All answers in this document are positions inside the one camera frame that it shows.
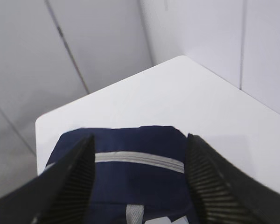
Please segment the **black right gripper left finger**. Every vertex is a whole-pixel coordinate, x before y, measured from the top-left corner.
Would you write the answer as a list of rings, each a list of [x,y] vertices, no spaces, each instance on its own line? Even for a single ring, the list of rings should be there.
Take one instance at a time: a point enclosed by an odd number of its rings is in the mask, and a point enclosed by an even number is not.
[[[95,142],[80,140],[58,162],[0,198],[0,224],[82,224],[95,179]]]

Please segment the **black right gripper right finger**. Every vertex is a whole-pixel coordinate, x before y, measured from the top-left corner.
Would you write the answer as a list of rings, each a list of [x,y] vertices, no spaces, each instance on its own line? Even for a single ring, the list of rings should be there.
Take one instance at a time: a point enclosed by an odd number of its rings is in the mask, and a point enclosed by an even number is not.
[[[187,136],[186,180],[200,224],[280,224],[280,194],[242,172],[198,135]]]

